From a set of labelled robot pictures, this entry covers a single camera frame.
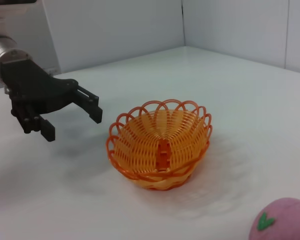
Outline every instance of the woven basket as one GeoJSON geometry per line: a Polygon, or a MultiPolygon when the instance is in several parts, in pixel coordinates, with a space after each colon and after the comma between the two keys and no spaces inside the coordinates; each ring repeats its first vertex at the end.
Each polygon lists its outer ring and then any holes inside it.
{"type": "Polygon", "coordinates": [[[149,101],[117,117],[109,128],[106,150],[111,164],[126,178],[143,188],[165,191],[191,176],[209,147],[211,133],[211,114],[204,106],[175,99],[149,101]],[[150,106],[155,110],[148,111],[150,106]]]}

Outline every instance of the white wall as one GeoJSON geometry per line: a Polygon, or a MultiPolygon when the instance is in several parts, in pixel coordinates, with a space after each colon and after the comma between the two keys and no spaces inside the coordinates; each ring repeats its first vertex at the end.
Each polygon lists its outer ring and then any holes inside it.
{"type": "Polygon", "coordinates": [[[284,68],[288,3],[183,0],[186,45],[284,68]]]}
{"type": "Polygon", "coordinates": [[[60,73],[42,2],[31,7],[26,14],[7,17],[5,22],[9,36],[18,43],[20,48],[27,51],[40,67],[56,68],[60,73]]]}
{"type": "Polygon", "coordinates": [[[300,0],[290,0],[286,68],[300,72],[300,0]]]}
{"type": "Polygon", "coordinates": [[[181,0],[44,0],[62,72],[184,45],[181,0]]]}

